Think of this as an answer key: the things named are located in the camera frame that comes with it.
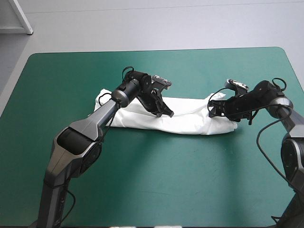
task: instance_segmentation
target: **black cable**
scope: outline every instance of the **black cable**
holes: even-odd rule
[[[102,98],[104,95],[112,95],[111,93],[104,93],[102,94],[99,98],[98,98],[98,103],[100,106],[103,106],[101,103],[100,103],[100,98]]]
[[[281,87],[275,83],[275,80],[279,80],[279,81],[283,82],[284,88],[281,89]],[[286,90],[286,88],[287,88],[287,83],[286,83],[286,81],[283,80],[283,79],[281,79],[281,78],[279,78],[279,77],[273,78],[273,79],[272,79],[272,84],[274,84],[274,86],[275,86],[277,89],[281,90],[281,92],[284,91],[284,90]]]
[[[123,72],[122,72],[122,79],[123,79],[123,81],[124,81],[124,72],[125,72],[127,69],[132,69],[132,71],[134,71],[134,67],[133,67],[133,66],[126,66],[126,67],[123,69]]]
[[[280,121],[283,121],[283,120],[285,120],[286,118],[288,118],[290,115],[291,115],[291,113],[292,113],[292,110],[291,110],[291,108],[289,107],[289,106],[287,106],[287,105],[282,105],[282,104],[277,104],[276,106],[279,106],[279,107],[281,107],[281,108],[286,108],[286,109],[288,109],[288,111],[289,111],[289,113],[288,113],[288,115],[287,116],[285,116],[285,117],[282,117],[282,118],[280,118],[280,119],[278,119],[278,120],[276,120],[276,121],[273,121],[272,123],[270,123],[270,124],[268,124],[268,125],[266,125],[265,127],[263,127],[259,132],[258,132],[258,134],[257,134],[257,137],[256,137],[256,143],[257,143],[257,147],[259,148],[259,150],[261,151],[261,153],[263,154],[263,156],[267,159],[267,161],[270,163],[270,165],[275,169],[275,171],[296,191],[296,192],[298,192],[298,193],[300,193],[300,194],[302,194],[303,195],[303,193],[299,190],[299,189],[297,189],[287,178],[286,178],[286,176],[284,176],[284,174],[276,167],[276,165],[271,161],[271,159],[268,157],[268,155],[264,152],[264,150],[262,149],[262,147],[260,146],[260,143],[259,143],[259,139],[260,139],[260,136],[261,136],[261,133],[264,131],[264,130],[266,130],[268,127],[270,127],[270,126],[272,126],[272,125],[274,125],[274,124],[276,124],[276,123],[278,123],[278,122],[280,122]]]
[[[75,206],[76,204],[76,197],[73,193],[71,193],[69,190],[66,190],[68,192],[68,194],[70,194],[72,197],[73,197],[73,204],[70,208],[70,210],[67,212],[67,214],[63,217],[63,219],[61,220],[60,224],[67,218],[67,216],[71,213],[73,207]]]
[[[207,103],[208,112],[210,112],[210,109],[209,109],[209,102],[210,102],[211,98],[212,98],[215,94],[219,93],[220,91],[222,91],[222,90],[224,90],[224,89],[228,89],[228,88],[221,88],[221,89],[219,89],[218,91],[216,91],[214,94],[212,94],[212,95],[210,96],[210,98],[209,98],[209,100],[208,100],[208,103]]]
[[[276,216],[271,216],[272,220],[275,221],[275,223],[277,224],[277,219],[280,219],[281,217],[276,217]]]
[[[108,133],[108,131],[109,131],[109,129],[110,129],[112,123],[113,123],[113,120],[114,120],[114,117],[115,117],[117,111],[113,114],[112,119],[111,119],[111,121],[110,121],[110,123],[109,123],[107,129],[105,130],[103,136],[102,136],[101,139],[99,140],[99,142],[103,142],[103,141],[104,141],[104,137],[105,137],[105,135]]]

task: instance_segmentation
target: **white floor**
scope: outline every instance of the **white floor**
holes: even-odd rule
[[[34,34],[0,35],[0,114],[33,53],[278,46],[304,86],[304,1],[19,0]]]

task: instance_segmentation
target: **green tabletop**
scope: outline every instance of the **green tabletop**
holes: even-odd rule
[[[36,220],[53,137],[90,114],[99,91],[115,89],[129,65],[172,81],[163,93],[171,97],[205,98],[227,78],[252,89],[281,77],[304,114],[303,91],[278,47],[34,54],[0,118],[0,225]],[[263,110],[252,126],[244,120],[213,136],[111,128],[99,160],[70,182],[76,206],[63,225],[271,225],[293,196],[256,146],[271,121]],[[261,137],[280,169],[284,134],[278,124]]]

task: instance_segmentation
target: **folded cloth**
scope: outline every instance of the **folded cloth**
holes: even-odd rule
[[[95,110],[103,105],[111,93],[102,89],[95,99]],[[153,129],[177,134],[222,134],[234,131],[238,127],[236,122],[226,117],[208,117],[207,103],[212,94],[205,99],[163,97],[163,101],[174,112],[174,116],[162,115],[156,117],[145,110],[142,104],[134,99],[126,108],[117,111],[111,127],[131,127],[139,129]],[[223,93],[217,93],[212,99],[219,100],[225,97]]]

